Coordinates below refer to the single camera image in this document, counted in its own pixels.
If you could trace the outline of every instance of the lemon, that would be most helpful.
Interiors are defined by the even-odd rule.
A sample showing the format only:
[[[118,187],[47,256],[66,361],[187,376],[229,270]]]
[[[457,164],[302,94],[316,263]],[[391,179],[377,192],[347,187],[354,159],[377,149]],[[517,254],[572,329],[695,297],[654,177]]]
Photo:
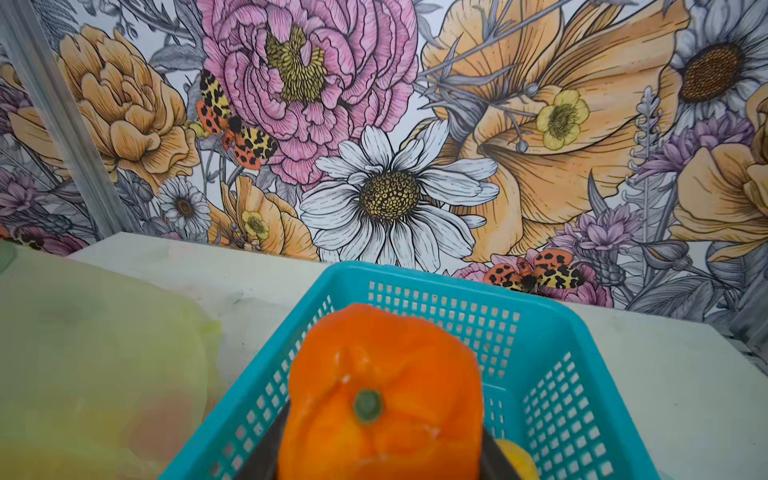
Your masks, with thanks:
[[[539,480],[536,464],[524,449],[506,439],[497,439],[496,445],[501,449],[509,463],[515,468],[522,480]]]

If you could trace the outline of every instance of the metal pole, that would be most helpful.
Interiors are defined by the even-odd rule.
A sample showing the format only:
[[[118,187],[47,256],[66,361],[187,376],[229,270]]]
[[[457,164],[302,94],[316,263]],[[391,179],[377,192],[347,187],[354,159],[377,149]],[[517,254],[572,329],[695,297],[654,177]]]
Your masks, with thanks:
[[[2,0],[0,36],[32,104],[64,158],[100,238],[141,232],[128,217],[29,0]]]

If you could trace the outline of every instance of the yellow-green plastic bag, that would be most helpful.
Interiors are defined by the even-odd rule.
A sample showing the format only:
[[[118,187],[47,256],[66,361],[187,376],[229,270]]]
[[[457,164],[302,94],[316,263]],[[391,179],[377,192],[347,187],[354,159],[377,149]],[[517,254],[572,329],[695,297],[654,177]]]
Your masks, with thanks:
[[[220,324],[127,276],[3,256],[0,476],[156,478],[220,394]]]

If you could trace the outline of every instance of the white countertop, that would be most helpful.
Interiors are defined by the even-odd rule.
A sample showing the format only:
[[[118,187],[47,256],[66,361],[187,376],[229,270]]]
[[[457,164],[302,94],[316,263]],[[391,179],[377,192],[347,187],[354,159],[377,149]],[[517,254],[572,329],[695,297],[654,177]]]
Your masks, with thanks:
[[[223,324],[229,384],[326,268],[129,233],[69,258],[197,301]],[[657,468],[674,480],[768,478],[768,379],[714,329],[566,305],[589,327]]]

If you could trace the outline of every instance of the white daisy illustration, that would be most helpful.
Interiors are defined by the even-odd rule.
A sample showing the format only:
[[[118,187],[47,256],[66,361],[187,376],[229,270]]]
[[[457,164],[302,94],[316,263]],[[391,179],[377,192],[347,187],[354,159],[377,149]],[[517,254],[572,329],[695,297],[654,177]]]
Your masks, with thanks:
[[[726,108],[743,117],[746,100],[768,81],[766,0],[712,0],[689,13],[670,62],[683,77],[678,130]]]
[[[202,192],[192,185],[186,177],[174,177],[160,186],[157,195],[160,209],[168,223],[187,236],[196,240],[210,227],[210,208]]]
[[[448,132],[448,121],[434,121],[395,153],[383,131],[366,127],[362,148],[343,141],[341,157],[317,161],[333,180],[304,194],[301,220],[318,230],[313,240],[330,250],[325,260],[435,272],[440,251],[456,258],[472,253],[475,239],[469,229],[482,226],[485,218],[454,215],[426,197],[468,207],[493,200],[498,187],[480,180],[496,172],[496,163],[483,158],[431,165]]]

